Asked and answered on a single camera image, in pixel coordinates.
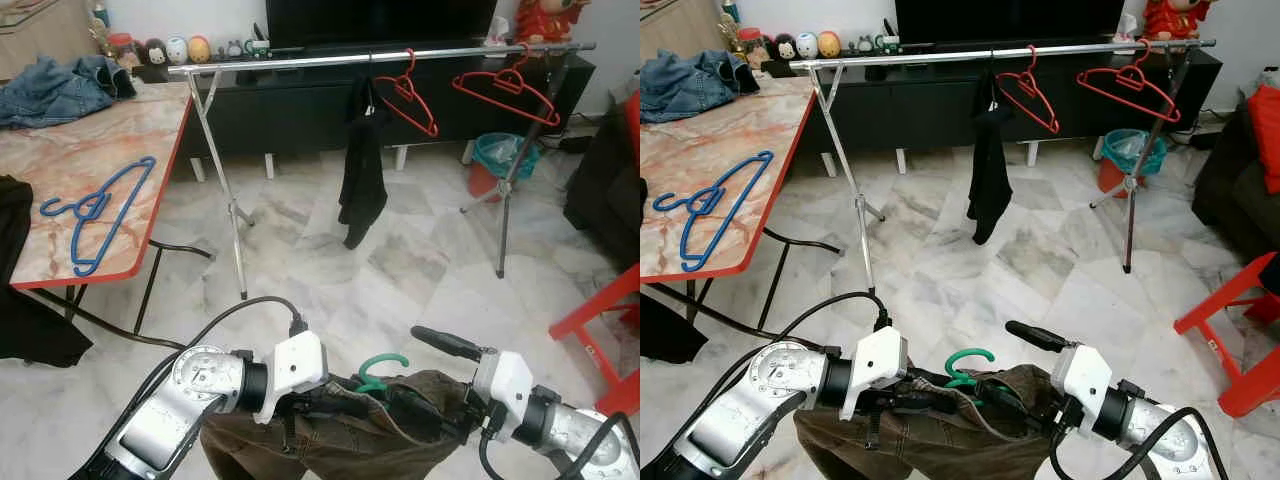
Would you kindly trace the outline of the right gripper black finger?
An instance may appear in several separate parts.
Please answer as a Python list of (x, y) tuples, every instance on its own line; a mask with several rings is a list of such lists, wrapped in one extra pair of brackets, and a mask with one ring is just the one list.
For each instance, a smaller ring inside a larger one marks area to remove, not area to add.
[(1074, 346), (1071, 340), (1039, 326), (1019, 321), (1006, 321), (1004, 326), (1007, 333), (1043, 351), (1061, 353), (1068, 347)]
[(481, 361), (483, 356), (489, 352), (489, 348), (477, 346), (462, 337), (447, 332), (434, 330), (428, 326), (412, 326), (411, 335), (445, 355), (467, 358), (477, 364)]

